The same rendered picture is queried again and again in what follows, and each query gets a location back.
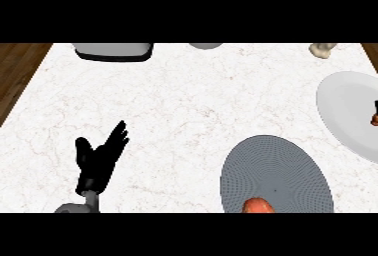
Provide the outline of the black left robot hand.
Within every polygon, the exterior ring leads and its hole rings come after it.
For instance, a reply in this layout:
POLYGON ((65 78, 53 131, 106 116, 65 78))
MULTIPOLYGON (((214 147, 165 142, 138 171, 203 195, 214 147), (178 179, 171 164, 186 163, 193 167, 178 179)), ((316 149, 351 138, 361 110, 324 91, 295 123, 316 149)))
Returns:
POLYGON ((75 139, 75 162, 79 168, 75 188, 78 195, 82 195, 87 191, 93 191, 96 194, 104 191, 115 163, 130 141, 127 135, 125 122, 119 121, 104 143, 97 148, 91 147, 84 137, 75 139))

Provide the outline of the orange croissant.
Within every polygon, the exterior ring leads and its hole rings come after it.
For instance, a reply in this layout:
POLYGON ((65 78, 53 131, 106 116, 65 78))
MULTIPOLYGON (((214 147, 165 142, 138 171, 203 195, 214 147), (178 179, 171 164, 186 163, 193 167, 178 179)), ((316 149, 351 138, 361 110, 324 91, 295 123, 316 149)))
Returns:
POLYGON ((274 209, 262 198, 249 198, 242 207, 243 213, 273 213, 274 209))

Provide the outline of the grey round placemat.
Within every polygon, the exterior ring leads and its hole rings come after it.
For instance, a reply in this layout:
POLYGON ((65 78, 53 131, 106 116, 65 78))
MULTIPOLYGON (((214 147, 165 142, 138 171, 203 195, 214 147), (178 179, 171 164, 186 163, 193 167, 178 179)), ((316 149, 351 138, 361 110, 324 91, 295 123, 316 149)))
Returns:
POLYGON ((240 213, 249 198, 262 198, 276 213, 332 213, 333 200, 320 168, 304 150, 273 135, 246 138, 221 169, 226 213, 240 213))

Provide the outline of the white round plate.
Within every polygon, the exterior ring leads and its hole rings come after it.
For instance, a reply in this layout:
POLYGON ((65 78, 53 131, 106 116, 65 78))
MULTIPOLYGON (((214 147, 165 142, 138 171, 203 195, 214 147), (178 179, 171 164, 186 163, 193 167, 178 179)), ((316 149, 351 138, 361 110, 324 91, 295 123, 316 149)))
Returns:
POLYGON ((317 111, 339 143, 361 158, 378 164, 378 78, 353 71, 330 74, 316 91, 317 111))

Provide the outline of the grey and black appliance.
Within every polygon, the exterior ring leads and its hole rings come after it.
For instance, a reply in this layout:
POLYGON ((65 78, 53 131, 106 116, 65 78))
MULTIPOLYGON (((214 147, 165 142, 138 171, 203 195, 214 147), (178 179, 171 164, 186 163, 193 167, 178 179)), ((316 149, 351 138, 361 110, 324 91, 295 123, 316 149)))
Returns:
POLYGON ((143 62, 152 56, 152 43, 73 43, 84 60, 100 62, 143 62))

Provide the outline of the grey round object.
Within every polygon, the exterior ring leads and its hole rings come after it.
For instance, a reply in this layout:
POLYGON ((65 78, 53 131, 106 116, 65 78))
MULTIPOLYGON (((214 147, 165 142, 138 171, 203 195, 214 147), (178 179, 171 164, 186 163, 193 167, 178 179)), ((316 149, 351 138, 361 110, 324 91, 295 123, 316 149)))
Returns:
POLYGON ((209 50, 217 48, 223 43, 189 43, 192 47, 200 50, 209 50))

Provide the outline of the beige knobbly object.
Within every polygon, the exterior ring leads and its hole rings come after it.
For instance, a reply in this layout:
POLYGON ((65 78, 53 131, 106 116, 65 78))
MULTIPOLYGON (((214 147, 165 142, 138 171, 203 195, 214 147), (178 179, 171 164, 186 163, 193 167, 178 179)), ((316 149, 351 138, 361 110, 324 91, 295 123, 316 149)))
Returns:
POLYGON ((330 50, 335 46, 335 43, 313 43, 308 47, 308 50, 314 57, 327 59, 330 56, 330 50))

